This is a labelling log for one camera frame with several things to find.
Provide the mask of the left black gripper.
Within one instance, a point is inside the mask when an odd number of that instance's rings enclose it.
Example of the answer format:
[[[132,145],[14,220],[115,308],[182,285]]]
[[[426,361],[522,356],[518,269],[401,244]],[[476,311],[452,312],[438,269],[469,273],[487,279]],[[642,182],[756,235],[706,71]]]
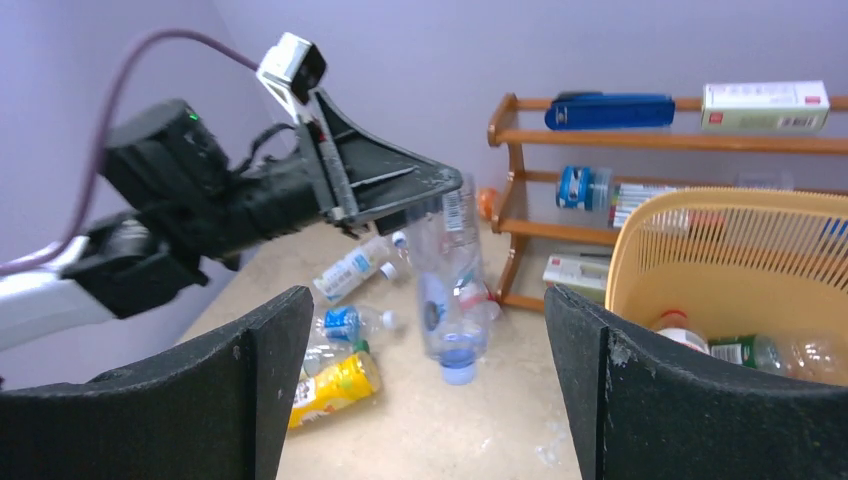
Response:
[[[459,170],[388,142],[342,113],[322,88],[309,92],[311,117],[272,125],[235,168],[235,215],[246,238],[274,239],[323,219],[339,229],[403,229],[407,213],[462,184]],[[291,130],[284,157],[262,155]]]

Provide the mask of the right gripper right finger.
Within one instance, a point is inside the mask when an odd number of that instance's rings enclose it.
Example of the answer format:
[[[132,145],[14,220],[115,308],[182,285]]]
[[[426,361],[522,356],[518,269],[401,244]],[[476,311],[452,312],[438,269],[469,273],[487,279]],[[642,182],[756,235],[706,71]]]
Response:
[[[547,331],[585,479],[843,479],[847,391],[736,366],[561,286]]]

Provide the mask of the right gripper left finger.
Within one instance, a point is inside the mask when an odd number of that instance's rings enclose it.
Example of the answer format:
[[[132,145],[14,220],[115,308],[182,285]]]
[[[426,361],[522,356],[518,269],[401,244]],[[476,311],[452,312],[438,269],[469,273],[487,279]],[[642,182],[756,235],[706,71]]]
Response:
[[[273,479],[313,299],[292,287],[83,384],[1,395],[5,479]]]

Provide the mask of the clear bottle dark green label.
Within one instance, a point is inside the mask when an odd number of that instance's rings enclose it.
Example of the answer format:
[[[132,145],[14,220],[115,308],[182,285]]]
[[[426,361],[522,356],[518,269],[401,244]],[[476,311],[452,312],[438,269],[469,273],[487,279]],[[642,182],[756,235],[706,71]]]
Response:
[[[785,378],[847,386],[847,342],[818,330],[778,330],[708,341],[710,354]]]

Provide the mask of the yellow plastic bin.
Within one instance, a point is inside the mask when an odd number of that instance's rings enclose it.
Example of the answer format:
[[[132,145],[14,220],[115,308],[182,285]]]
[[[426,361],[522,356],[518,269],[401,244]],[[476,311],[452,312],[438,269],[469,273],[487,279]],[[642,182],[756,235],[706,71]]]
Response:
[[[605,305],[652,331],[681,310],[707,342],[807,329],[847,342],[847,199],[729,187],[652,198],[619,232]]]

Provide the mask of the green label bottle green cap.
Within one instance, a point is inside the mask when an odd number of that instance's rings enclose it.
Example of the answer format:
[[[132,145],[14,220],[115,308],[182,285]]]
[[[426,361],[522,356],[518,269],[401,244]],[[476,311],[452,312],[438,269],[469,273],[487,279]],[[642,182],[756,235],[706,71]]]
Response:
[[[318,343],[307,347],[300,371],[300,379],[305,380],[314,377],[325,368],[338,364],[357,352],[370,352],[370,345],[366,340],[356,342]]]

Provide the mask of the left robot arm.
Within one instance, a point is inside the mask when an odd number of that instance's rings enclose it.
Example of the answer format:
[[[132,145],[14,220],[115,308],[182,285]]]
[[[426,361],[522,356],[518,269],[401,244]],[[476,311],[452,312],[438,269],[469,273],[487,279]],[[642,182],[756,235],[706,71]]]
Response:
[[[204,286],[210,259],[324,222],[358,238],[405,227],[408,212],[462,185],[461,173],[365,131],[320,88],[314,110],[258,135],[238,166],[182,99],[107,138],[100,174],[128,209],[80,229],[59,257],[1,279],[1,346],[123,320]]]

